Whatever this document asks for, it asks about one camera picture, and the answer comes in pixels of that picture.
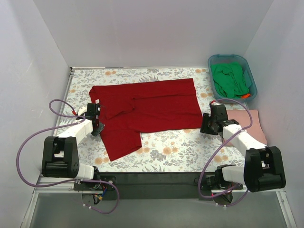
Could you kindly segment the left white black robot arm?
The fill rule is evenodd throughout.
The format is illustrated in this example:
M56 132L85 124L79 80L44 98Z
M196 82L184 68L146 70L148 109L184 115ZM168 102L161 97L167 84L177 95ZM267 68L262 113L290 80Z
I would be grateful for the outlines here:
M100 111L100 104L88 103L80 110L75 125L45 139L42 158L44 177L85 180L85 185L91 190L100 187L101 178L94 174L95 168L80 163L78 156L81 141L88 135L99 136L105 126L99 121Z

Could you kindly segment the red t shirt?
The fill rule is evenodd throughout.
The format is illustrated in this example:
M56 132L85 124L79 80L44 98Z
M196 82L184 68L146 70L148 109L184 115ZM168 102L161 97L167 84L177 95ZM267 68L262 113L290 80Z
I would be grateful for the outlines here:
M198 129L203 120L192 78L95 85L89 96L101 106L100 136L110 161L140 149L142 133Z

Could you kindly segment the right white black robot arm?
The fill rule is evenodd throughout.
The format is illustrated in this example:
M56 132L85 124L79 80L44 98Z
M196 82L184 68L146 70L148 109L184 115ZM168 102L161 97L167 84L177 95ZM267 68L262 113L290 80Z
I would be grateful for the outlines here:
M246 185L250 192L282 189L286 186L281 151L251 136L246 128L228 118L223 104L210 104L203 115L201 133L219 135L223 143L231 143L245 157L242 166L222 165L215 171L215 184L225 189L231 183Z

